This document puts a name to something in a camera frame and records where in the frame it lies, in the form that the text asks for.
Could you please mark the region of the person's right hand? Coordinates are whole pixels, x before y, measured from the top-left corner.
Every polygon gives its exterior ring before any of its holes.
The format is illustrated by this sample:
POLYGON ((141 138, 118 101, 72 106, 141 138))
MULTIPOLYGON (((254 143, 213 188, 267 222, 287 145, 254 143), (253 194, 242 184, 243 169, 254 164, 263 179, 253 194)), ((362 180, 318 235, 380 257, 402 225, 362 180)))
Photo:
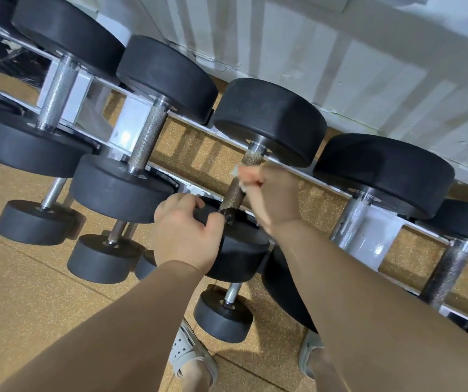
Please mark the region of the person's right hand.
POLYGON ((249 202, 259 225, 280 242, 290 226, 300 223, 302 219, 298 181, 283 167, 272 163, 265 164, 268 165, 266 181, 263 184, 265 199, 249 202))

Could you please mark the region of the person's left hand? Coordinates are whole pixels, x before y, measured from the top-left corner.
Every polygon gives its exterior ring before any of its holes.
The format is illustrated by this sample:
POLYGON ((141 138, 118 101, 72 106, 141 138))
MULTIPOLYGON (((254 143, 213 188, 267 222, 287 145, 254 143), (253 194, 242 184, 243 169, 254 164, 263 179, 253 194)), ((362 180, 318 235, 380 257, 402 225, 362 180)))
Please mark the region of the person's left hand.
POLYGON ((202 276, 211 270, 220 244, 211 244, 203 237, 206 222, 201 223, 194 217, 194 210, 203 207, 204 201, 190 193, 175 193, 158 205, 152 242, 159 267, 178 261, 192 266, 202 276))

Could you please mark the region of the black rubber dumbbell knurled handle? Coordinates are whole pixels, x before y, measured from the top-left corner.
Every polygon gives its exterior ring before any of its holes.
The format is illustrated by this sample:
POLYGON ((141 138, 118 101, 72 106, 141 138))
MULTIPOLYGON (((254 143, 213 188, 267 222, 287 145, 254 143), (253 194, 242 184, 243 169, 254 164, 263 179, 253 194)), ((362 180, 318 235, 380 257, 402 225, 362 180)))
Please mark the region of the black rubber dumbbell knurled handle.
MULTIPOLYGON (((298 94, 255 78, 227 85, 211 118, 221 133, 248 143, 241 164, 258 166, 267 153, 296 168, 309 166, 325 137, 321 112, 298 94)), ((240 211, 245 193, 237 177, 218 207, 225 225, 218 255, 206 277, 243 283, 256 273, 270 246, 269 236, 240 211)))

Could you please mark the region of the person's right forearm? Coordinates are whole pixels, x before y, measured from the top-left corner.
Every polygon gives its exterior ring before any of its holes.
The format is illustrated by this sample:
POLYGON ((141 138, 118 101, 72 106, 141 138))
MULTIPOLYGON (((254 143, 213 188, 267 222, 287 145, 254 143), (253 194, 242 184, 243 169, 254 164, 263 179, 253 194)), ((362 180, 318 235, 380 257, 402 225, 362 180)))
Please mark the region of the person's right forearm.
POLYGON ((351 392, 468 392, 468 334, 301 219, 270 228, 351 392))

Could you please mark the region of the person's left forearm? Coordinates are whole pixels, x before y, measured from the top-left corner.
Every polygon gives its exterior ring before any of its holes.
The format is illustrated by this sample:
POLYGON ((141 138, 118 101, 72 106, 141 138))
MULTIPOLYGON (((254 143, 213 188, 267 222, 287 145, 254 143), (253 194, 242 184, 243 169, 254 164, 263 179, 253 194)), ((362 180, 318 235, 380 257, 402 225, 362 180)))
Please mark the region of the person's left forearm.
POLYGON ((2 382, 0 392, 158 392, 203 276, 180 261, 160 265, 2 382))

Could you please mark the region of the small black dumbbell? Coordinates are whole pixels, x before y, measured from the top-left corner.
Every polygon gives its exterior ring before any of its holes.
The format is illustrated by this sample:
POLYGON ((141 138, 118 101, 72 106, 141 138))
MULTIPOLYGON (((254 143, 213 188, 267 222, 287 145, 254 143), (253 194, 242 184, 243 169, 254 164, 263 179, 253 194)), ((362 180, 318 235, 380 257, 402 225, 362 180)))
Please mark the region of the small black dumbbell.
POLYGON ((40 203, 8 201, 0 215, 0 236, 34 246, 55 246, 66 239, 75 240, 86 218, 77 210, 57 203, 66 182, 67 178, 56 178, 40 203))
POLYGON ((226 343, 242 343, 252 326, 254 316, 239 296, 242 283, 231 283, 225 289, 208 285, 198 299, 194 318, 207 334, 226 343))
POLYGON ((108 234, 84 234, 67 260, 74 276, 92 283, 117 284, 126 280, 145 251, 124 236, 127 222, 117 220, 108 234))
POLYGON ((141 281, 150 275, 157 268, 157 263, 153 250, 146 250, 139 257, 138 262, 134 269, 136 278, 141 281))

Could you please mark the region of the person's left white sandal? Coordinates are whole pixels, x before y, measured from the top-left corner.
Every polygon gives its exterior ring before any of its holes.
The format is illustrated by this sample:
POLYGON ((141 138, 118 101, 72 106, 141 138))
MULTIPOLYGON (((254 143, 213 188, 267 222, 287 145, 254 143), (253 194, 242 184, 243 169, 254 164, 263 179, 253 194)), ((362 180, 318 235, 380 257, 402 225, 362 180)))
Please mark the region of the person's left white sandal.
POLYGON ((190 360, 207 362, 207 366, 209 366, 212 373, 212 387, 218 379, 219 369, 217 362, 195 335, 187 320, 183 319, 169 355, 169 363, 172 366, 175 377, 182 380, 181 369, 190 360))

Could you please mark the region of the person's white sandal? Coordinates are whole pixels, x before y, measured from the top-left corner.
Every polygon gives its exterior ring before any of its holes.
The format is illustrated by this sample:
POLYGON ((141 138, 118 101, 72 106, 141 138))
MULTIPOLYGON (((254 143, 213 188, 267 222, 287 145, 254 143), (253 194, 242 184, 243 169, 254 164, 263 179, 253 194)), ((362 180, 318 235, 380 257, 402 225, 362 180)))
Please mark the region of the person's white sandal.
POLYGON ((218 379, 219 369, 217 362, 195 335, 187 320, 183 319, 169 355, 169 363, 172 366, 175 377, 182 380, 181 369, 190 360, 207 362, 207 366, 209 366, 212 373, 212 387, 218 379))
POLYGON ((298 368, 303 375, 312 380, 314 380, 315 370, 319 367, 323 348, 320 336, 308 329, 298 354, 298 368))

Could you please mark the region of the row of large black dumbbells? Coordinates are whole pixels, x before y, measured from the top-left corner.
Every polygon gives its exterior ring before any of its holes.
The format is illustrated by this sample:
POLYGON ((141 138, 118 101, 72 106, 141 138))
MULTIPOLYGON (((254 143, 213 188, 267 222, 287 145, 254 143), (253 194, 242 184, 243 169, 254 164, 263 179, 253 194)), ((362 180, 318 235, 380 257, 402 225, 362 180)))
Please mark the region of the row of large black dumbbells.
MULTIPOLYGON (((60 52, 54 85, 30 120, 0 108, 0 163, 43 176, 72 179, 74 199, 129 223, 153 220, 154 206, 175 193, 162 172, 146 171, 170 111, 211 123, 218 89, 195 62, 148 36, 127 46, 66 0, 0 0, 0 31, 21 29, 39 46, 60 52), (94 155, 88 142, 58 128, 80 68, 110 73, 153 104, 128 161, 94 155)), ((394 211, 450 239, 419 298, 443 304, 468 259, 468 202, 444 199, 453 172, 429 151, 381 136, 348 133, 331 138, 313 177, 352 196, 331 239, 341 248, 356 233, 371 204, 394 211)))

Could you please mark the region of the person's left leg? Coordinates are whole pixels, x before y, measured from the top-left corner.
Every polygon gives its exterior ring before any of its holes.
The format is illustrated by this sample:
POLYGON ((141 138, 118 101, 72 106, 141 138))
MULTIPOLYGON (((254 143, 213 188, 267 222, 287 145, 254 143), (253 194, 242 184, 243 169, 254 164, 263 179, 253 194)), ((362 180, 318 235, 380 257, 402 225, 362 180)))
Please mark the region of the person's left leg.
POLYGON ((212 373, 207 362, 190 360, 181 369, 182 392, 209 392, 212 373))

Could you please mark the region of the person's leg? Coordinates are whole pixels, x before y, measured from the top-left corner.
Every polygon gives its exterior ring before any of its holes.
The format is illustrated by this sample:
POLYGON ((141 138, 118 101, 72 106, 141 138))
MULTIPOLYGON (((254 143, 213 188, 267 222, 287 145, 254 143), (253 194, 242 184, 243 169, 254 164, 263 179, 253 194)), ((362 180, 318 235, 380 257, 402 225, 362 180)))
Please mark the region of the person's leg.
POLYGON ((181 369, 182 392, 209 392, 212 373, 207 362, 190 360, 181 369))
POLYGON ((314 348, 307 359, 307 368, 316 383, 316 392, 347 392, 324 348, 314 348))

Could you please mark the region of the person's right white sandal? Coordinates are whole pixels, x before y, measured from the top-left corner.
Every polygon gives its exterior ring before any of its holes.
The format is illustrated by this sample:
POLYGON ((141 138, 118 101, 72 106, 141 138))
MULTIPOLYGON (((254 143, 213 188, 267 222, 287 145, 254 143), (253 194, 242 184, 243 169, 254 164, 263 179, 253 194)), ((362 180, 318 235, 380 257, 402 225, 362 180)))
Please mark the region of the person's right white sandal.
POLYGON ((320 336, 308 329, 298 354, 298 368, 303 375, 312 380, 314 380, 315 370, 319 367, 323 348, 320 336))

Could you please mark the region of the person's right leg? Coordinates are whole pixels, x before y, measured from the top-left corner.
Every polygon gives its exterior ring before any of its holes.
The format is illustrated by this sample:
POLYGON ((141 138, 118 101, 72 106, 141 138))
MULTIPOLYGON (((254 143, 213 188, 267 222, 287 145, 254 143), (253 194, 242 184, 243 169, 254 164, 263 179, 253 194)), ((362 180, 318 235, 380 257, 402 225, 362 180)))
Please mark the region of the person's right leg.
POLYGON ((347 392, 324 348, 314 348, 307 359, 307 368, 316 383, 316 392, 347 392))

